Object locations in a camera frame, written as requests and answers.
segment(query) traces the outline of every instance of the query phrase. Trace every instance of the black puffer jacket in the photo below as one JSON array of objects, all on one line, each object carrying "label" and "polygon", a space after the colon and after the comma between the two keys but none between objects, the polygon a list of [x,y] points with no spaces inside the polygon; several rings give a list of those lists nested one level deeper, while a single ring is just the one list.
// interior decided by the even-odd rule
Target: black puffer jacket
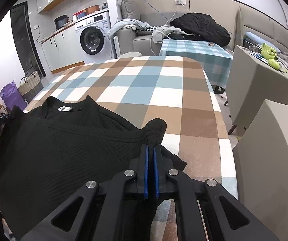
[{"label": "black puffer jacket", "polygon": [[231,41],[228,31],[207,14],[187,13],[171,21],[170,25],[188,34],[200,35],[205,41],[216,43],[221,47]]}]

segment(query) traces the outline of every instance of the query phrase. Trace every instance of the blue pillow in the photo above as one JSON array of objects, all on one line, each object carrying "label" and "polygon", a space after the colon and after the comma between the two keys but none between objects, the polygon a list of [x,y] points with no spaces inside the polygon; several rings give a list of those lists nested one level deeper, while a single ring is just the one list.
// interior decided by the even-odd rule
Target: blue pillow
[{"label": "blue pillow", "polygon": [[261,37],[255,35],[254,33],[251,32],[245,32],[245,35],[250,38],[252,41],[254,41],[256,44],[262,45],[263,43],[266,43],[268,46],[271,46],[272,48],[276,49],[276,52],[280,52],[280,50],[274,46],[272,43],[262,39]]}]

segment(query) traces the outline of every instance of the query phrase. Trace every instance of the silver bolt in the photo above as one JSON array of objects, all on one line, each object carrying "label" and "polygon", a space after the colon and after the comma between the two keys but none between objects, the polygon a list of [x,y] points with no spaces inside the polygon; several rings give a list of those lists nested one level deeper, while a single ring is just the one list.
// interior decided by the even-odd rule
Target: silver bolt
[{"label": "silver bolt", "polygon": [[86,187],[94,188],[96,186],[96,182],[94,180],[90,180],[86,183]]},{"label": "silver bolt", "polygon": [[127,177],[131,177],[132,175],[135,174],[135,172],[134,172],[133,170],[131,170],[131,169],[128,169],[128,170],[126,170],[126,171],[124,172],[124,174],[125,174],[125,176],[127,176]]},{"label": "silver bolt", "polygon": [[214,179],[208,179],[206,182],[210,187],[216,186],[216,181]]},{"label": "silver bolt", "polygon": [[176,176],[179,173],[179,171],[175,168],[172,168],[168,171],[168,173],[172,176]]}]

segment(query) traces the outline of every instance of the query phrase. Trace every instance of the green toy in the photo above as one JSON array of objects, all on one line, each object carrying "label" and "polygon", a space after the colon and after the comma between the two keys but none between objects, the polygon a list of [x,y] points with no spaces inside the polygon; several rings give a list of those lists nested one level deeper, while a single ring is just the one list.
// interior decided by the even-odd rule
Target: green toy
[{"label": "green toy", "polygon": [[276,49],[272,48],[271,46],[268,46],[266,43],[262,44],[262,51],[261,51],[261,55],[269,60],[269,59],[277,59],[276,56]]},{"label": "green toy", "polygon": [[281,66],[275,59],[268,59],[267,62],[272,68],[276,70],[280,70]]}]

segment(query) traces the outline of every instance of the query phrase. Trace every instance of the clothing label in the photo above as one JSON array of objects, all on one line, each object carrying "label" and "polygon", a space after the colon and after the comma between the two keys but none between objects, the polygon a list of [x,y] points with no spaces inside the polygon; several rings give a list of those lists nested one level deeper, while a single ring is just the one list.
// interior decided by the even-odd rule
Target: clothing label
[{"label": "clothing label", "polygon": [[72,107],[61,106],[58,108],[59,111],[71,111]]}]

